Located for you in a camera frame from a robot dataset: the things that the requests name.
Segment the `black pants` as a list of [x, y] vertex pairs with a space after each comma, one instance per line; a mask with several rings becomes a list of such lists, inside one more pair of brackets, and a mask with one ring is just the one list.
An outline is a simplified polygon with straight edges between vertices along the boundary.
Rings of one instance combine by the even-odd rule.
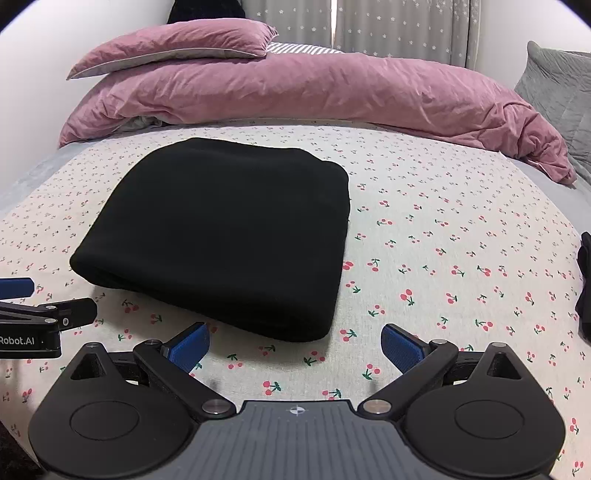
[[191, 138], [117, 184], [70, 259], [87, 282], [274, 340], [329, 333], [349, 222], [341, 165]]

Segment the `grey bed sheet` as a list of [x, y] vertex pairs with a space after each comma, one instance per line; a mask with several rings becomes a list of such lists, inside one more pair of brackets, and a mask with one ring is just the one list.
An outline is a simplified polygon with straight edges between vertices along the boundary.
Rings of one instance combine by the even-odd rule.
[[11, 210], [76, 155], [96, 143], [97, 141], [76, 142], [60, 148], [28, 171], [22, 178], [3, 189], [0, 197], [1, 218], [4, 219]]

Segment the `cherry print bed sheet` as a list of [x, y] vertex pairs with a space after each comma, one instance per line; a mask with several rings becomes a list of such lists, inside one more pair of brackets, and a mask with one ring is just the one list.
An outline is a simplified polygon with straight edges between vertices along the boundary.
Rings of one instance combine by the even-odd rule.
[[526, 165], [369, 128], [239, 125], [166, 128], [64, 148], [56, 170], [1, 222], [1, 273], [34, 281], [34, 303], [92, 297], [97, 320], [71, 330], [50, 360], [1, 364], [1, 423], [21, 447], [38, 405], [76, 351], [168, 339], [193, 316], [75, 275], [69, 258], [118, 181], [151, 151], [192, 137], [298, 148], [349, 173], [352, 212], [328, 337], [297, 346], [215, 322], [193, 375], [235, 403], [359, 402], [396, 377], [380, 348], [395, 323], [465, 351], [508, 344], [562, 415], [557, 479], [590, 475], [590, 348], [578, 335], [576, 257], [590, 217]]

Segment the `black garment at bed edge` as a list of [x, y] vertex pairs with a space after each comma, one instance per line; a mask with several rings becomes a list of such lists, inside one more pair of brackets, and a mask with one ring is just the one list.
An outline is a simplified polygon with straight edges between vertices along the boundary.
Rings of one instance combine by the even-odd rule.
[[579, 334], [587, 342], [591, 342], [591, 235], [581, 235], [581, 246], [578, 250], [577, 263], [583, 277], [583, 289], [575, 305], [579, 316]]

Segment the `pink duvet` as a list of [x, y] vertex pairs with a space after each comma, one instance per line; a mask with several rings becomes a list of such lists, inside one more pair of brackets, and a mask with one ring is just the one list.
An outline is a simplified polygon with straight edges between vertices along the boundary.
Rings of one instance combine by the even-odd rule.
[[239, 119], [352, 121], [500, 152], [569, 185], [561, 134], [514, 91], [476, 71], [360, 53], [167, 61], [111, 73], [63, 125], [67, 145], [134, 119], [190, 125]]

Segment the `grey quilted pillow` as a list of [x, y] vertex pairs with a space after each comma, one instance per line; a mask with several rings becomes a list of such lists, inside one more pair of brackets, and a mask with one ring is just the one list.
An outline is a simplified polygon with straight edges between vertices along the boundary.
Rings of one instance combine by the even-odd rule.
[[590, 180], [590, 55], [527, 44], [515, 91], [562, 135], [577, 174]]

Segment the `pink pillow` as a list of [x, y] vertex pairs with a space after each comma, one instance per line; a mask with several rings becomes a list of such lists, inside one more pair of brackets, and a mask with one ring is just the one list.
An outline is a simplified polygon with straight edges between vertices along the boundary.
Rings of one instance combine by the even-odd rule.
[[85, 54], [69, 80], [105, 75], [167, 60], [259, 59], [279, 35], [266, 23], [217, 18], [152, 26], [116, 37]]

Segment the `striped pillow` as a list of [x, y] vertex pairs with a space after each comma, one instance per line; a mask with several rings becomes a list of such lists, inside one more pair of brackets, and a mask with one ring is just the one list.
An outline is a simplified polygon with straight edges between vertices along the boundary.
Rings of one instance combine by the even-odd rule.
[[273, 54], [302, 53], [308, 55], [341, 54], [341, 51], [329, 47], [283, 42], [271, 42], [267, 47], [267, 52]]

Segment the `grey dotted curtain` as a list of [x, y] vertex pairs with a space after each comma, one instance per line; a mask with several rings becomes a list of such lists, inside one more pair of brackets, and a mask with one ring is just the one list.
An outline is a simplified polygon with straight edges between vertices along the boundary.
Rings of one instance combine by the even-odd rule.
[[471, 0], [243, 1], [246, 17], [283, 43], [377, 57], [417, 58], [473, 69], [481, 3]]

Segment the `dark plush toy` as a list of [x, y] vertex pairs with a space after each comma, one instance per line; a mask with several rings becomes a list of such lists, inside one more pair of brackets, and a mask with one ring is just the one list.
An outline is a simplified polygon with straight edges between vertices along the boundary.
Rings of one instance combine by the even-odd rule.
[[245, 17], [245, 10], [238, 0], [176, 0], [172, 5], [167, 23]]

